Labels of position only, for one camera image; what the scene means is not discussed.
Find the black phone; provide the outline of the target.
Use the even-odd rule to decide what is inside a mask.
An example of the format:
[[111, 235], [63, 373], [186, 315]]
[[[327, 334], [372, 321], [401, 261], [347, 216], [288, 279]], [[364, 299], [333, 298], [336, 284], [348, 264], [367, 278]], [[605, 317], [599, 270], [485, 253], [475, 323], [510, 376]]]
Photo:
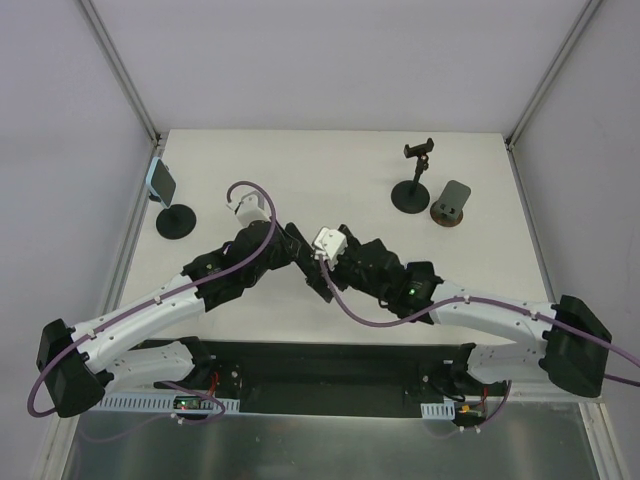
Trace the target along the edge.
[[306, 284], [326, 303], [330, 303], [333, 294], [321, 273], [319, 262], [315, 258], [315, 250], [305, 240], [294, 223], [287, 223], [284, 227], [284, 233], [289, 242], [292, 261], [303, 273]]

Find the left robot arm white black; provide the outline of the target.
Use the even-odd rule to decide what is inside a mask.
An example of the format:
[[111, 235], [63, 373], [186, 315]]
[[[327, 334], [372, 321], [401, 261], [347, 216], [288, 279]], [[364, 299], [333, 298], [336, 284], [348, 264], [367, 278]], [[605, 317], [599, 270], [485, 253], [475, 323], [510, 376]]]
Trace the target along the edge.
[[254, 221], [234, 240], [197, 256], [167, 283], [128, 305], [72, 326], [62, 319], [48, 323], [36, 356], [39, 377], [28, 396], [29, 414], [42, 414], [35, 407], [41, 387], [53, 403], [48, 412], [61, 418], [84, 413], [106, 394], [130, 386], [169, 381], [204, 387], [212, 367], [197, 338], [180, 338], [159, 349], [142, 349], [140, 343], [239, 298], [269, 271], [314, 263], [310, 245], [294, 224]]

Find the black round phone stand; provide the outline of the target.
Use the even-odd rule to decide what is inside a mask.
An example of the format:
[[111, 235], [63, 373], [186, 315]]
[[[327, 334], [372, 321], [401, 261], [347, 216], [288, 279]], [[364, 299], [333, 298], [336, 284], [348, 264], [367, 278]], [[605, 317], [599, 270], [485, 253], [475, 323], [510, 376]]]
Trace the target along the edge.
[[189, 235], [195, 228], [197, 216], [193, 209], [171, 199], [171, 205], [163, 208], [155, 221], [157, 232], [165, 239], [179, 240]]

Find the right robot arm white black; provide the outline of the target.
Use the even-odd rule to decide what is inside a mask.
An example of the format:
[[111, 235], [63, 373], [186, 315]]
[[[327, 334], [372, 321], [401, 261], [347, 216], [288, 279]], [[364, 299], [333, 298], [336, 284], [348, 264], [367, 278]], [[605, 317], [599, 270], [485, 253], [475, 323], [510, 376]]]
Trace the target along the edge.
[[439, 277], [428, 261], [404, 264], [381, 240], [359, 242], [346, 226], [324, 227], [312, 242], [333, 295], [352, 288], [378, 301], [400, 323], [461, 327], [504, 339], [464, 344], [449, 368], [452, 387], [473, 394], [502, 381], [538, 382], [585, 398], [602, 392], [611, 333], [586, 303], [516, 302]]

